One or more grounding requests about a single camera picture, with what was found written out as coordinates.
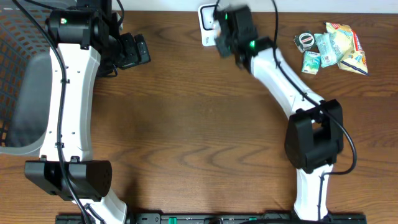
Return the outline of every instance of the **wooden table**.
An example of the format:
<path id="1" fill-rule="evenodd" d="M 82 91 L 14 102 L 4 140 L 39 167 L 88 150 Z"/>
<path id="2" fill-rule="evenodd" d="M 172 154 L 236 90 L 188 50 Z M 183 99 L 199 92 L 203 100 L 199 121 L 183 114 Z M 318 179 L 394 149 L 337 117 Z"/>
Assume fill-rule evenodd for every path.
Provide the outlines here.
<path id="1" fill-rule="evenodd" d="M 274 14 L 255 13 L 261 35 Z M 398 17 L 280 14 L 279 46 L 297 73 L 293 36 L 323 22 L 349 24 L 371 76 L 323 68 L 305 82 L 337 98 L 358 148 L 358 166 L 332 177 L 328 208 L 364 212 L 369 223 L 398 222 Z M 95 159 L 113 165 L 112 188 L 134 211 L 262 213 L 290 210 L 296 176 L 284 152 L 287 120 L 269 92 L 234 59 L 202 47 L 195 12 L 127 12 L 124 31 L 143 33 L 152 62 L 96 81 L 91 117 Z M 351 163 L 347 142 L 335 170 Z M 24 177 L 28 157 L 0 157 L 0 223 L 53 223 L 77 212 Z"/>

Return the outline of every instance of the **wooden tabletop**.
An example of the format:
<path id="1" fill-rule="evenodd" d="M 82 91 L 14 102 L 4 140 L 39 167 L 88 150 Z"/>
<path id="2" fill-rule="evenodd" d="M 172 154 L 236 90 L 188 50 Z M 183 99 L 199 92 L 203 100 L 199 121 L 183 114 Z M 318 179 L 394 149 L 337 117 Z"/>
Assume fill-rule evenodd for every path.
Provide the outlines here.
<path id="1" fill-rule="evenodd" d="M 302 78 L 343 107 L 358 149 L 350 175 L 331 177 L 328 208 L 363 212 L 368 223 L 398 222 L 398 16 L 281 13 L 279 46 L 300 74 L 293 36 L 323 22 L 349 24 L 359 35 L 371 76 L 335 65 Z M 255 13 L 261 35 L 274 14 Z M 135 211 L 262 213 L 290 210 L 295 169 L 284 152 L 287 120 L 269 92 L 234 59 L 203 47 L 195 12 L 127 12 L 124 32 L 145 35 L 152 62 L 95 83 L 91 139 L 95 159 L 110 160 L 112 188 Z M 351 163 L 338 156 L 335 170 Z M 31 157 L 0 157 L 0 223 L 54 223 L 77 212 L 24 177 Z"/>

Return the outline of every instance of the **plastic basket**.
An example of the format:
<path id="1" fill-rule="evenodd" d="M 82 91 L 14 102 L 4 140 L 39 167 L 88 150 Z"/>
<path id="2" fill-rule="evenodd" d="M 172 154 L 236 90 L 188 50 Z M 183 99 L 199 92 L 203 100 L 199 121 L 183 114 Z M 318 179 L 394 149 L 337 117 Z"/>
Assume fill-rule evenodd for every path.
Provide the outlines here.
<path id="1" fill-rule="evenodd" d="M 44 27 L 51 10 L 23 0 L 19 0 L 19 2 Z M 38 2 L 58 8 L 67 8 L 76 4 L 74 0 Z M 30 101 L 32 109 L 30 119 L 24 118 L 26 121 L 16 121 L 16 113 L 18 114 L 18 108 L 23 107 L 19 102 L 21 91 L 24 91 L 23 88 L 34 88 L 32 86 L 35 85 L 34 82 L 40 81 L 35 80 L 36 75 L 38 78 L 43 78 L 41 67 L 30 68 L 30 72 L 27 72 L 29 64 L 35 58 L 41 58 L 51 66 L 48 61 L 49 49 L 42 34 L 12 1 L 2 0 L 0 2 L 0 153 L 36 154 L 41 147 L 48 123 L 48 111 L 47 115 L 40 114 L 41 118 L 36 119 L 35 102 L 31 102 L 34 100 L 33 97 L 25 100 Z M 34 80 L 33 84 L 25 83 L 28 82 L 28 79 Z"/>

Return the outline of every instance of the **green snack package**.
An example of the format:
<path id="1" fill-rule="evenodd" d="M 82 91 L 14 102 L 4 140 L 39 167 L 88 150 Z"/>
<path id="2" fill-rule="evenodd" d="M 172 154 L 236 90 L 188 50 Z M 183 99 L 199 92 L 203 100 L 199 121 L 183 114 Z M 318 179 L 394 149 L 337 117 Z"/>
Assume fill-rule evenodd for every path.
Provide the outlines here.
<path id="1" fill-rule="evenodd" d="M 316 75 L 319 71 L 319 64 L 321 62 L 321 54 L 315 52 L 304 52 L 304 61 L 302 72 Z"/>

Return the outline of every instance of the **snack bag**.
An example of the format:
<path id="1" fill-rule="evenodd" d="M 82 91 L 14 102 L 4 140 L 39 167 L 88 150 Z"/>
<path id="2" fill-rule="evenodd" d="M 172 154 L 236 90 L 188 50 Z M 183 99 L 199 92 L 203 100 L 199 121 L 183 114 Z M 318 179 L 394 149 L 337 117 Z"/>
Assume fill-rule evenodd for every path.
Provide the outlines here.
<path id="1" fill-rule="evenodd" d="M 319 71 L 319 64 L 321 62 L 321 54 L 306 51 L 304 53 L 302 72 L 316 75 Z"/>
<path id="2" fill-rule="evenodd" d="M 336 35 L 335 42 L 339 47 L 335 51 L 344 52 L 339 59 L 338 67 L 349 72 L 369 75 L 365 51 L 362 49 L 355 31 L 350 26 L 329 22 L 326 23 L 326 29 L 330 34 Z"/>
<path id="3" fill-rule="evenodd" d="M 315 40 L 321 54 L 322 68 L 336 64 L 338 61 L 337 58 L 340 57 L 340 54 L 337 55 L 333 50 L 333 45 L 331 44 L 333 39 L 334 36 L 329 33 L 315 34 Z"/>

